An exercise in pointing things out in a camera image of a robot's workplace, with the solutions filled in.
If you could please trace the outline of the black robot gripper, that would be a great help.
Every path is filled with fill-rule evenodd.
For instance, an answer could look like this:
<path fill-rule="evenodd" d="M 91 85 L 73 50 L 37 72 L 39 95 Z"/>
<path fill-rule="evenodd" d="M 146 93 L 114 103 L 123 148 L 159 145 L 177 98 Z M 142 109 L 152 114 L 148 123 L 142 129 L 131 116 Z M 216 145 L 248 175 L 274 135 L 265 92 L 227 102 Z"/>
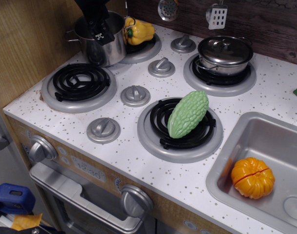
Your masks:
<path fill-rule="evenodd" d="M 114 35 L 111 32 L 106 19 L 109 13 L 106 8 L 108 0 L 75 0 L 82 11 L 87 23 L 91 37 L 101 46 L 114 41 Z"/>

